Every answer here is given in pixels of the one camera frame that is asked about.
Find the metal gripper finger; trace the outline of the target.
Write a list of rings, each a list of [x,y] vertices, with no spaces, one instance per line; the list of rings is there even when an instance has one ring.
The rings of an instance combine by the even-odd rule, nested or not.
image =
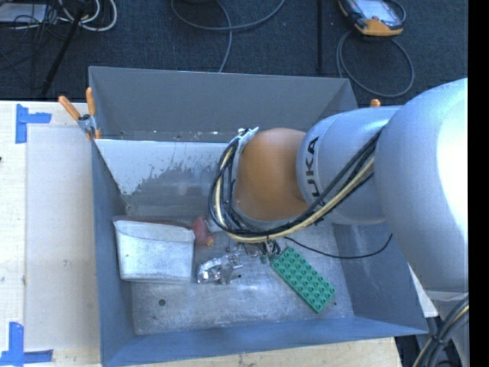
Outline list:
[[[232,273],[226,272],[222,268],[210,268],[197,274],[197,282],[229,284],[232,281]]]
[[[222,266],[221,258],[212,258],[198,265],[197,272],[218,271]]]

